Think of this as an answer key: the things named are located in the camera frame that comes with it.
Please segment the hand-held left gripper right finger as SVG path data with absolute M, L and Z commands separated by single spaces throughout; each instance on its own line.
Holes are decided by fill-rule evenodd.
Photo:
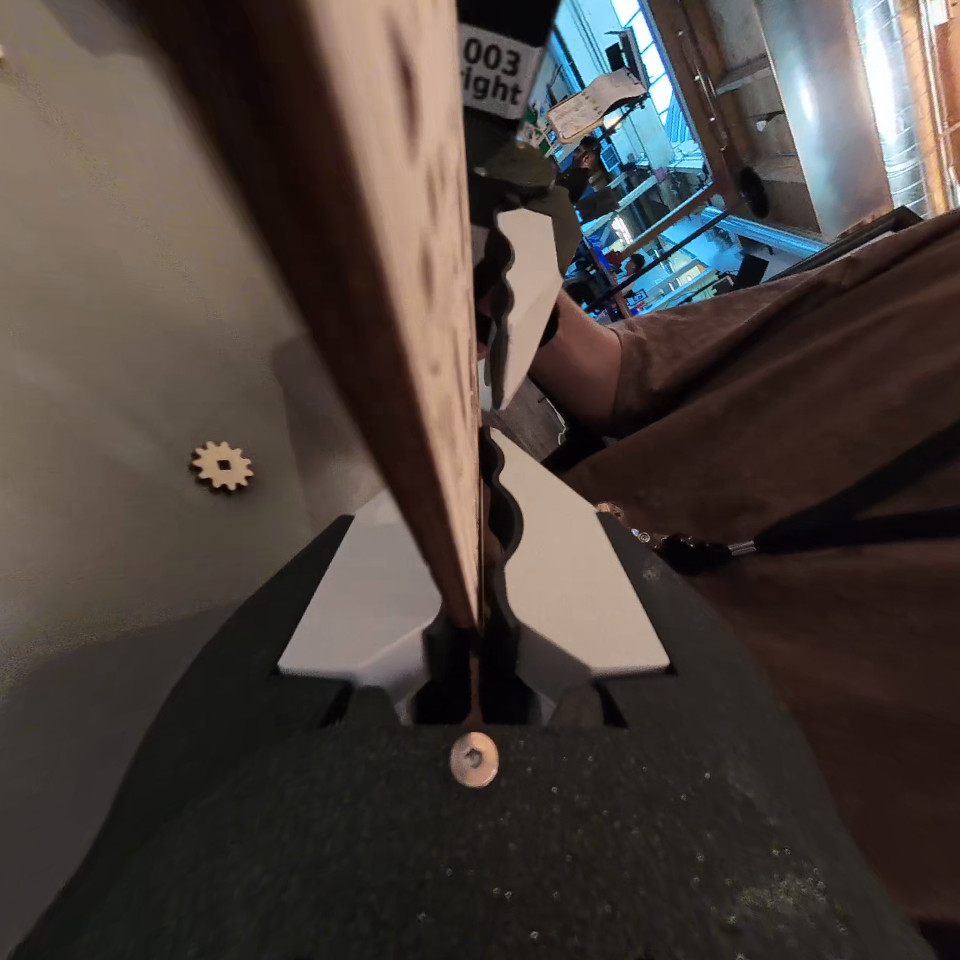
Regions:
M 486 579 L 481 680 L 558 705 L 575 687 L 666 673 L 669 655 L 611 537 L 622 524 L 500 430 L 483 428 L 480 448 L 501 548 Z

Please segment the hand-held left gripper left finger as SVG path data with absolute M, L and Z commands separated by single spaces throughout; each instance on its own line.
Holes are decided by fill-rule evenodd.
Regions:
M 413 716 L 431 680 L 429 644 L 449 628 L 419 547 L 384 488 L 350 518 L 277 669 L 378 688 L 397 716 Z

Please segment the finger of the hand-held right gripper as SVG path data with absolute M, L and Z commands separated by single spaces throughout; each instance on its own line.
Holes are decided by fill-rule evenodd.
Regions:
M 482 264 L 493 269 L 481 408 L 509 406 L 527 378 L 562 286 L 553 222 L 527 208 L 493 214 Z

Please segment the wooden parts sheet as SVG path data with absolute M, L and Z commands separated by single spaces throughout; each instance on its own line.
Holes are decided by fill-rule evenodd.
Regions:
M 482 618 L 455 2 L 139 1 L 453 621 Z

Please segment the person's right forearm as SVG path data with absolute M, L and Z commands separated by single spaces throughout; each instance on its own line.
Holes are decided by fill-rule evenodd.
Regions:
M 536 387 L 574 422 L 597 433 L 614 425 L 622 346 L 618 334 L 588 315 L 565 290 L 556 300 L 557 330 L 534 355 Z

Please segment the printed paper strip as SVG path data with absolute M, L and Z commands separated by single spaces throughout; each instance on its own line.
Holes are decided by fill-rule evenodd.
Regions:
M 619 69 L 594 78 L 582 91 L 553 106 L 546 113 L 545 123 L 559 143 L 569 145 L 602 126 L 608 114 L 642 104 L 648 94 L 649 87 L 642 78 Z

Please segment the wooden gear with square hole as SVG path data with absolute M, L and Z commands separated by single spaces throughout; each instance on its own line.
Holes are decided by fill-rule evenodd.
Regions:
M 230 494 L 245 489 L 254 476 L 251 460 L 226 441 L 208 440 L 196 447 L 190 468 L 200 483 Z

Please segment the black round disc on pole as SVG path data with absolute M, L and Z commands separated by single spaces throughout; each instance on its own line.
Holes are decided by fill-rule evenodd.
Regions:
M 742 204 L 750 210 L 751 216 L 763 221 L 770 215 L 771 201 L 764 181 L 751 166 L 745 165 L 737 176 L 737 184 Z

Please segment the grey rectangular air duct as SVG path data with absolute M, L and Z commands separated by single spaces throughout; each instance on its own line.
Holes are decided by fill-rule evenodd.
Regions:
M 753 6 L 821 234 L 892 209 L 853 5 Z

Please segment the silver ventilation duct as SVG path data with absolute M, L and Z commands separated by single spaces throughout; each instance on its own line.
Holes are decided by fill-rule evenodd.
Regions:
M 851 7 L 893 206 L 933 217 L 945 202 L 919 3 Z

